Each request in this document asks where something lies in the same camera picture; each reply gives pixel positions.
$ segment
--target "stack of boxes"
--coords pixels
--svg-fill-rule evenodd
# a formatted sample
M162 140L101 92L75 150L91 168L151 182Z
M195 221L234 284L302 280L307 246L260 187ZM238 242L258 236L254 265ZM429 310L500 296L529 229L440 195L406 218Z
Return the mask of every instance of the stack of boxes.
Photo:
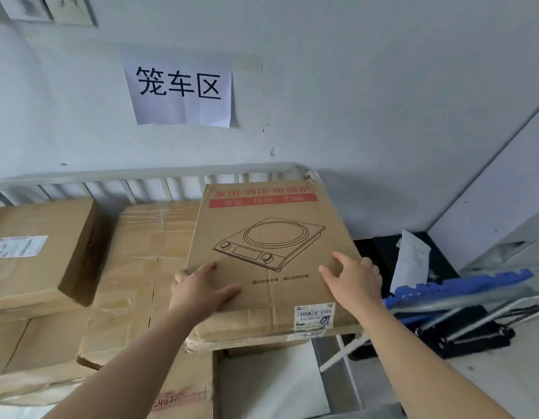
M339 272L334 250L359 254L312 182L129 207L105 256L107 228L90 199L0 208L0 402L61 400L168 311L177 270L210 260L212 285L242 292L189 335L151 417L216 417L218 350L360 331L317 271Z

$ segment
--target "induction cooker box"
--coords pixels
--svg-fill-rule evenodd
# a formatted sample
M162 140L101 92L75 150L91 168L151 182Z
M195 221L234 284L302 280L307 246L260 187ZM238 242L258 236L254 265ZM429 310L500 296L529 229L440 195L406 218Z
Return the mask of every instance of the induction cooker box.
M203 193L188 257L192 271L211 260L214 288L241 292L189 335L189 351L219 350L353 331L318 271L338 275L339 251L360 261L343 221L312 181L210 184Z

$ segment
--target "induction cooker drawing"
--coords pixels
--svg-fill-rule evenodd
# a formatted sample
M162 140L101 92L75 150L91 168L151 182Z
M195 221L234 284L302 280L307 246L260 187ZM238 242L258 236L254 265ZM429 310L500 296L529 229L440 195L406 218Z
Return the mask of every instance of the induction cooker drawing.
M213 249L230 257L280 272L320 237L322 225L268 217L223 239Z

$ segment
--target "person's right arm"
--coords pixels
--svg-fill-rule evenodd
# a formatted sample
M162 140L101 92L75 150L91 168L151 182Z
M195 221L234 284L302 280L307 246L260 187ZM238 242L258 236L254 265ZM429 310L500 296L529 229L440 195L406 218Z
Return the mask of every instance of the person's right arm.
M343 264L335 277L320 273L336 300L357 318L411 419L513 419L496 401L436 355L382 304L382 277L369 258L358 264L333 253Z

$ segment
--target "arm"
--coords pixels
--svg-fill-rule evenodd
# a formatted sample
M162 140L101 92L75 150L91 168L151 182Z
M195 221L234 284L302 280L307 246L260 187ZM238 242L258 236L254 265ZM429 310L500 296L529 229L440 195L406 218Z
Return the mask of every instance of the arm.
M215 262L192 275L177 272L167 315L45 416L46 419L144 419L192 328L240 291L239 284L213 290L207 274Z
M343 264L336 278L320 273L337 301L357 318L371 339L388 379L412 419L512 419L487 394L458 373L401 324L382 304L382 276L369 258L360 264L333 253Z

